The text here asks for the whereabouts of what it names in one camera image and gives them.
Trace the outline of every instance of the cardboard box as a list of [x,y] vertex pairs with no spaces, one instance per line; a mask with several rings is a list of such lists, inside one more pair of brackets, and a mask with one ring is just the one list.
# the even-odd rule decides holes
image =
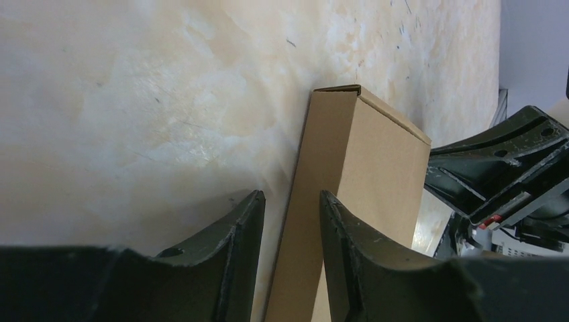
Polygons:
[[411,247],[430,144],[403,114],[360,85],[313,92],[266,322],[330,319],[320,240],[321,190],[331,191],[353,214]]

